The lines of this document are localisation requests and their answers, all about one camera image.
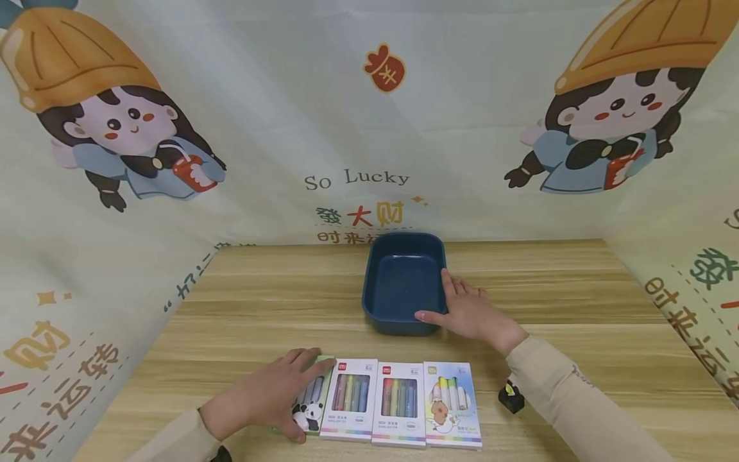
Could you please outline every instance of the yellow hat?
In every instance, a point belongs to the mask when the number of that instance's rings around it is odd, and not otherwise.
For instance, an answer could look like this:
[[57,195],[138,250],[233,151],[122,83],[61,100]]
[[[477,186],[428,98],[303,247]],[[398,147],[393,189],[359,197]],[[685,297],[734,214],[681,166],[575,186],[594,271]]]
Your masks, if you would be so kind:
[[650,69],[706,68],[737,20],[737,0],[626,0],[588,36],[555,91]]
[[0,57],[21,105],[39,113],[80,103],[106,89],[161,89],[146,65],[96,20],[64,8],[25,10],[0,41]]

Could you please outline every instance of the panda illustration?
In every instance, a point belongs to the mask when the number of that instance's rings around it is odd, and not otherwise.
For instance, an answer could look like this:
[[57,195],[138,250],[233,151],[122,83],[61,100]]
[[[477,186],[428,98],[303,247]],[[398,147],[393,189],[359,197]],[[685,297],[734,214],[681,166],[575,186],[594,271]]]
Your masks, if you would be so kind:
[[323,404],[311,401],[309,404],[296,404],[293,408],[293,420],[304,432],[317,432],[323,416]]

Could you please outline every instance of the dark blue plastic tray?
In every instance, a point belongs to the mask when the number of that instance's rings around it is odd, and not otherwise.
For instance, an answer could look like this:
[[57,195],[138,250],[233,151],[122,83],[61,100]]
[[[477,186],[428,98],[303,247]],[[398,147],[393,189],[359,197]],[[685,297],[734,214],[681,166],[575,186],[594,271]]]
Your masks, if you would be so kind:
[[425,336],[438,327],[416,320],[418,310],[446,313],[441,287],[446,268],[444,244],[431,234],[390,233],[378,237],[369,250],[362,307],[378,332]]

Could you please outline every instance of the marker box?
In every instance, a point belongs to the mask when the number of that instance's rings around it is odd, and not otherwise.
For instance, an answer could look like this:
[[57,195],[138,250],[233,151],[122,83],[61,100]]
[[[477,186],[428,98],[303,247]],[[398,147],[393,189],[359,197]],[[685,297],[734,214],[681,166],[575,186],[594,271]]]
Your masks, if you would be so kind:
[[[333,356],[320,355],[316,358],[316,362],[328,358],[333,358]],[[318,435],[321,431],[332,371],[333,368],[316,377],[316,380],[312,381],[293,403],[293,420],[306,435]]]
[[426,447],[423,391],[423,364],[378,364],[373,444]]
[[370,441],[377,359],[337,359],[328,390],[321,438]]
[[482,450],[469,363],[424,362],[426,444]]

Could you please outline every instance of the wooden tabletop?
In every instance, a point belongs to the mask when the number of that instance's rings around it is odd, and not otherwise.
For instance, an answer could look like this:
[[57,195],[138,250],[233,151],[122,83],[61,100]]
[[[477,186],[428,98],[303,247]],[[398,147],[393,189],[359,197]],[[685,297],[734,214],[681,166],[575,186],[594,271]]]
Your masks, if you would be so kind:
[[[530,406],[512,415],[498,403],[508,371],[485,345],[448,333],[375,333],[360,303],[367,252],[360,245],[221,250],[76,460],[121,460],[240,375],[312,346],[347,358],[470,362],[483,451],[318,438],[296,446],[254,427],[225,442],[235,461],[575,460]],[[532,335],[570,356],[677,460],[736,460],[739,412],[602,241],[447,244],[446,256],[452,273],[486,288]]]

